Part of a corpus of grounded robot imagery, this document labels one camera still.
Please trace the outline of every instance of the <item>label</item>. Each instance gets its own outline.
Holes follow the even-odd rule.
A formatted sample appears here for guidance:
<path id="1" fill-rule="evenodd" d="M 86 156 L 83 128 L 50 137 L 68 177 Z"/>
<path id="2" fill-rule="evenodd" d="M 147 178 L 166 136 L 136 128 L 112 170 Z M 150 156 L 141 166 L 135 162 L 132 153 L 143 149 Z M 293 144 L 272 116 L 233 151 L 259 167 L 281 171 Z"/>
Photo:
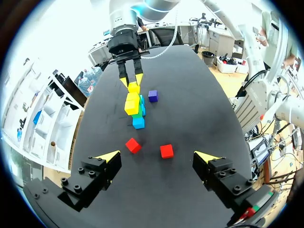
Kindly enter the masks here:
<path id="1" fill-rule="evenodd" d="M 91 85 L 90 87 L 88 87 L 88 89 L 87 89 L 88 92 L 91 93 L 91 92 L 93 91 L 93 88 L 94 88 L 94 87 L 93 87 L 92 85 Z"/>

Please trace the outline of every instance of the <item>white cabinet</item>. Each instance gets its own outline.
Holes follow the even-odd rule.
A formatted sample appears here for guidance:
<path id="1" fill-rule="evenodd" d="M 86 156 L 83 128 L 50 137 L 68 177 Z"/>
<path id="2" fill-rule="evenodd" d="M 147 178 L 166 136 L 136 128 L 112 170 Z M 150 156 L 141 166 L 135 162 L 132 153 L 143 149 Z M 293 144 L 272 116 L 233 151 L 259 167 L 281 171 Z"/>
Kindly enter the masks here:
<path id="1" fill-rule="evenodd" d="M 228 57 L 232 56 L 234 39 L 227 30 L 210 28 L 209 37 L 209 51 L 215 55 L 213 60 L 215 65 L 217 64 L 217 56 L 224 56 L 226 53 Z"/>

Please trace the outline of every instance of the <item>trash bin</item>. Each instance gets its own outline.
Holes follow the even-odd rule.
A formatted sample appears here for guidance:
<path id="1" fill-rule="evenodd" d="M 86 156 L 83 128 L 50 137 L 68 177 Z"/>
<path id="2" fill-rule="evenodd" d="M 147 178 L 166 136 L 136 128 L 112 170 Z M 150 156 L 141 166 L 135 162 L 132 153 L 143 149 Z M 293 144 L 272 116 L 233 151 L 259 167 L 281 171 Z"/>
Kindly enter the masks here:
<path id="1" fill-rule="evenodd" d="M 212 67 L 213 66 L 214 54 L 212 52 L 209 52 L 209 51 L 203 51 L 202 55 L 203 55 L 203 59 L 204 59 L 205 64 L 208 67 Z"/>

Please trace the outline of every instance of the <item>stacked cubes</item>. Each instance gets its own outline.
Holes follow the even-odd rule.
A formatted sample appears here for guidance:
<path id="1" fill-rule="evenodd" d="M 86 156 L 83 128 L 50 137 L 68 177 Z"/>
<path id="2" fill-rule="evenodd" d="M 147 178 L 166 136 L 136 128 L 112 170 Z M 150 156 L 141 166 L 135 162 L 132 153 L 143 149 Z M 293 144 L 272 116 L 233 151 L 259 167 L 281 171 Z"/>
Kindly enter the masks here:
<path id="1" fill-rule="evenodd" d="M 140 86 L 136 82 L 131 82 L 129 83 L 128 91 L 124 110 L 128 115 L 132 116 L 133 127 L 135 129 L 144 128 L 143 116 L 146 115 L 146 109 L 144 107 L 143 96 L 139 94 Z"/>

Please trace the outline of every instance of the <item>blue cube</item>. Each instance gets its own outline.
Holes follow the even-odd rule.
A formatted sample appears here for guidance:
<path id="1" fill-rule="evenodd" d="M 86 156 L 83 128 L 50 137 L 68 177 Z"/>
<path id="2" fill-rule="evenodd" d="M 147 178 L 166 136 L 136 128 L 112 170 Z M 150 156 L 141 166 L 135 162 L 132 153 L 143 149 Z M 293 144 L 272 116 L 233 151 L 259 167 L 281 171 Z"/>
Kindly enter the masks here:
<path id="1" fill-rule="evenodd" d="M 133 118 L 133 127 L 135 129 L 142 129 L 144 128 L 144 118 Z"/>
<path id="2" fill-rule="evenodd" d="M 142 116 L 146 115 L 146 108 L 144 107 L 143 104 L 141 104 L 141 109 L 142 109 Z"/>
<path id="3" fill-rule="evenodd" d="M 139 97 L 141 98 L 141 103 L 144 105 L 144 97 L 143 97 L 143 95 L 139 95 Z"/>
<path id="4" fill-rule="evenodd" d="M 158 101 L 157 90 L 149 91 L 148 97 L 150 102 L 157 102 Z"/>

